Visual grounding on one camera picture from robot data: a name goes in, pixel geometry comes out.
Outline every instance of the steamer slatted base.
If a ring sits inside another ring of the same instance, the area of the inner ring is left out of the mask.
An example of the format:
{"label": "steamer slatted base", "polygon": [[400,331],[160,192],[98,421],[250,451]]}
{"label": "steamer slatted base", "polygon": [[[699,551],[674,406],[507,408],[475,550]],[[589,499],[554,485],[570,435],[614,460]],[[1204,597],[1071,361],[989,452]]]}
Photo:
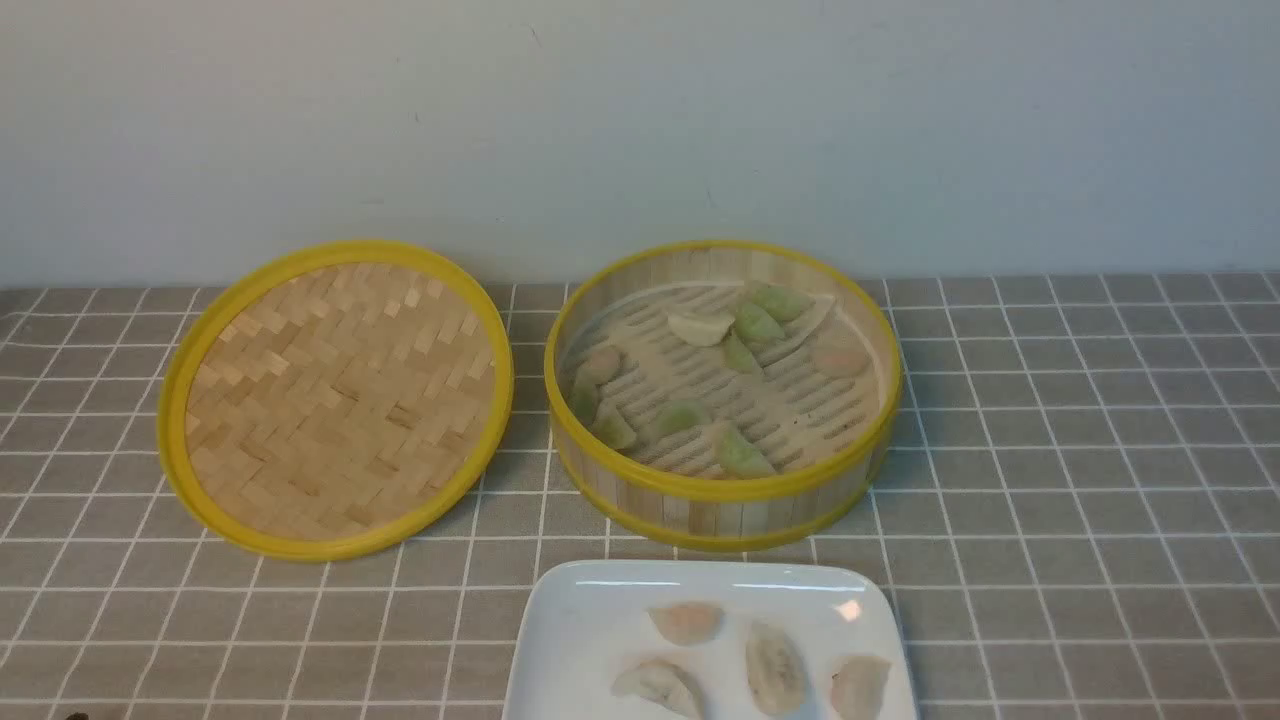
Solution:
{"label": "steamer slatted base", "polygon": [[387,263],[278,284],[196,372],[186,442],[204,492],[273,537],[332,541],[431,500],[480,439],[494,348],[445,283]]}
{"label": "steamer slatted base", "polygon": [[[764,377],[724,366],[719,347],[692,347],[667,327],[669,311],[732,311],[741,286],[675,286],[632,297],[595,318],[573,342],[561,387],[593,350],[613,345],[626,359],[622,372],[600,388],[639,428],[650,424],[668,402],[696,398],[716,418],[733,421],[780,471],[799,470],[849,447],[876,418],[879,388],[868,368],[856,378],[827,378],[814,369],[815,342],[863,347],[852,324],[832,313],[833,300],[814,306],[785,325],[787,338],[756,355]],[[645,465],[686,477],[726,478],[716,464],[712,432],[701,425],[646,443],[628,455]]]}
{"label": "steamer slatted base", "polygon": [[[786,340],[756,354],[763,378],[727,369],[718,347],[685,345],[666,322],[669,310],[728,309],[749,281],[817,299],[785,325]],[[622,525],[684,547],[769,547],[838,519],[878,469],[901,393],[897,345],[879,309],[835,270],[760,245],[678,245],[623,261],[570,300],[548,342],[553,438],[579,489]],[[809,355],[814,343],[856,343],[870,366],[854,379],[822,377]],[[605,448],[562,396],[585,355],[602,345],[625,355],[602,398],[641,436],[667,402],[696,398],[733,421],[782,474],[726,477],[707,427],[646,441],[627,457]]]}

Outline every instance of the yellow rim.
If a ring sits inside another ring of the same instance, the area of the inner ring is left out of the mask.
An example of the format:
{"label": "yellow rim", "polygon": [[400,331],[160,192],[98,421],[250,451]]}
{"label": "yellow rim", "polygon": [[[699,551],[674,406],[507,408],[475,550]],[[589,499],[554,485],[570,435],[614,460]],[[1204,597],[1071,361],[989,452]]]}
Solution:
{"label": "yellow rim", "polygon": [[561,328],[564,324],[564,318],[568,316],[573,306],[579,302],[579,300],[581,300],[582,295],[599,284],[607,275],[611,275],[627,265],[648,260],[655,255],[713,247],[737,247],[759,252],[772,252],[820,270],[822,273],[831,275],[832,279],[845,286],[846,290],[861,300],[861,302],[872,310],[881,325],[881,331],[888,337],[893,337],[893,329],[890,327],[888,319],[884,318],[884,313],[881,311],[879,306],[876,305],[863,288],[858,287],[856,283],[842,275],[835,268],[831,268],[824,263],[819,263],[808,255],[796,252],[795,250],[787,250],[786,247],[737,240],[704,240],[664,245],[632,255],[609,265],[604,270],[600,270],[591,279],[584,283],[582,287],[577,288],[577,291],[570,296],[568,302],[564,304],[564,307],[556,318],[556,324],[552,325],[552,332],[547,338],[547,351],[543,355],[543,375],[547,383],[547,395],[550,401],[552,415],[556,416],[556,420],[559,421],[570,437],[573,438],[573,441],[593,460],[604,465],[604,468],[611,473],[622,477],[627,482],[644,486],[660,493],[687,497],[689,500],[748,502],[796,495],[820,486],[832,475],[852,468],[859,460],[861,460],[861,457],[870,450],[876,438],[879,436],[879,429],[888,423],[893,413],[897,411],[897,405],[902,395],[902,360],[899,355],[896,342],[892,343],[893,355],[888,364],[890,366],[887,368],[890,375],[888,397],[867,434],[859,438],[858,442],[850,445],[827,460],[818,462],[817,465],[810,465],[794,473],[783,473],[769,478],[724,483],[723,480],[712,480],[707,478],[686,478],[684,475],[643,465],[625,455],[609,450],[603,442],[596,439],[595,436],[582,427],[582,423],[573,416],[573,413],[568,409],[568,404],[564,402],[564,396],[561,393],[559,384],[556,382],[556,346],[559,342]]}
{"label": "yellow rim", "polygon": [[[484,433],[474,452],[453,475],[453,479],[430,502],[387,525],[349,538],[324,542],[278,538],[237,521],[214,503],[201,488],[187,455],[184,428],[187,397],[205,354],[218,338],[219,332],[236,315],[266,291],[291,278],[317,268],[344,263],[390,263],[412,268],[439,278],[462,296],[480,316],[493,346],[494,363],[497,364],[493,405],[489,407],[489,420],[485,423]],[[192,325],[186,340],[178,346],[165,375],[164,392],[160,396],[160,409],[156,416],[160,462],[174,492],[191,514],[209,529],[241,547],[287,560],[311,562],[355,557],[394,544],[421,530],[453,507],[475,484],[494,451],[498,450],[503,428],[511,416],[515,378],[511,343],[507,341],[502,315],[498,314],[498,307],[494,306],[493,300],[480,287],[480,283],[462,268],[429,250],[399,242],[364,240],[321,245],[287,255],[253,272],[218,297]]]}
{"label": "yellow rim", "polygon": [[662,525],[654,525],[653,523],[639,520],[631,515],[622,512],[621,510],[611,505],[607,500],[600,497],[600,495],[595,492],[594,488],[588,486],[586,482],[582,480],[582,477],[579,475],[577,471],[570,468],[568,465],[564,465],[564,471],[568,473],[570,479],[573,480],[573,486],[577,488],[577,492],[582,493],[582,497],[585,497],[591,505],[594,505],[596,510],[604,512],[605,515],[612,518],[617,524],[631,530],[632,533],[644,536],[650,539],[655,539],[658,542],[664,542],[667,544],[673,544],[676,547],[684,547],[687,550],[705,550],[708,552],[746,552],[750,550],[768,550],[771,547],[777,547],[780,544],[787,544],[788,542],[799,541],[801,538],[812,536],[813,533],[817,533],[818,530],[822,530],[823,528],[829,527],[836,520],[844,518],[845,514],[852,510],[852,507],[858,505],[858,501],[861,500],[864,495],[867,495],[867,491],[872,487],[872,482],[876,479],[876,475],[879,473],[879,468],[883,464],[884,464],[884,456],[881,456],[876,461],[876,465],[868,469],[867,482],[863,483],[863,487],[860,487],[858,492],[854,493],[852,497],[840,503],[831,512],[818,518],[817,520],[805,523],[804,525],[796,525],[794,528],[787,528],[786,530],[781,530],[777,533],[769,533],[765,536],[753,536],[749,538],[717,538],[717,537],[691,536],[689,533],[681,533],[678,530],[663,528]]}

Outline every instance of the green dumpling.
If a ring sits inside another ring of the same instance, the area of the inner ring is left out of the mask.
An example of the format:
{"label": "green dumpling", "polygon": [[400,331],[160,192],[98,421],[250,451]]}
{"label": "green dumpling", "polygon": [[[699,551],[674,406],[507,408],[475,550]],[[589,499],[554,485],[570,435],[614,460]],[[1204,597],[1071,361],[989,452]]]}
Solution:
{"label": "green dumpling", "polygon": [[790,323],[813,307],[813,297],[777,284],[751,286],[746,297],[780,323]]}
{"label": "green dumpling", "polygon": [[677,400],[658,411],[658,416],[649,425],[648,434],[652,441],[657,441],[710,421],[712,414],[701,402]]}
{"label": "green dumpling", "polygon": [[733,314],[733,332],[748,345],[768,345],[780,341],[787,334],[782,332],[782,325],[754,302],[744,302],[737,306]]}
{"label": "green dumpling", "polygon": [[579,423],[590,425],[595,419],[595,409],[600,405],[600,389],[595,383],[579,375],[573,380],[573,389],[568,392],[568,409],[577,418]]}
{"label": "green dumpling", "polygon": [[751,445],[751,441],[746,439],[732,423],[724,425],[719,439],[716,441],[716,461],[735,478],[764,478],[778,474],[760,448]]}
{"label": "green dumpling", "polygon": [[600,405],[591,423],[591,434],[599,438],[609,450],[626,450],[636,443],[636,432],[612,402]]}
{"label": "green dumpling", "polygon": [[755,361],[751,348],[739,340],[737,333],[728,333],[721,350],[724,352],[724,366],[730,370],[742,373],[744,375],[759,375],[764,372],[760,369],[760,364]]}

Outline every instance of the grid tablecloth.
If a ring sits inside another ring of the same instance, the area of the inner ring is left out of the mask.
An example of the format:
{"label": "grid tablecloth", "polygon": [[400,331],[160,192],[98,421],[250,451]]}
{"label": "grid tablecloth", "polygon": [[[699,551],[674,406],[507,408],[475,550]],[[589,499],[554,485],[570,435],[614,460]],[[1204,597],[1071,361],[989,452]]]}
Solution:
{"label": "grid tablecloth", "polygon": [[[1280,717],[1280,274],[861,281],[909,392],[876,488],[731,560],[879,583],[923,717]],[[515,415],[483,480],[385,552],[266,560],[155,457],[216,288],[0,292],[0,717],[495,720],[535,579],[717,557],[613,527],[549,448],[563,284],[490,286]]]}

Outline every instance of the white rectangular plate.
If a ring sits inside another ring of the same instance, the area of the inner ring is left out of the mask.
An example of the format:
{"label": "white rectangular plate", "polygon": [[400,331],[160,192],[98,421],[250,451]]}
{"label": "white rectangular plate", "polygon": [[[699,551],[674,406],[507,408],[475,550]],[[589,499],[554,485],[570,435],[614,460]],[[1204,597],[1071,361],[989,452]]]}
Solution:
{"label": "white rectangular plate", "polygon": [[[694,647],[668,643],[648,610],[685,601],[724,609],[719,633]],[[663,657],[698,679],[707,720],[765,717],[751,702],[742,657],[748,623],[791,635],[809,675],[794,720],[838,720],[828,697],[841,657],[892,662],[879,720],[916,720],[902,641],[884,594],[849,570],[809,565],[590,560],[559,565],[534,587],[520,625],[504,720],[678,720],[609,685],[627,667]]]}

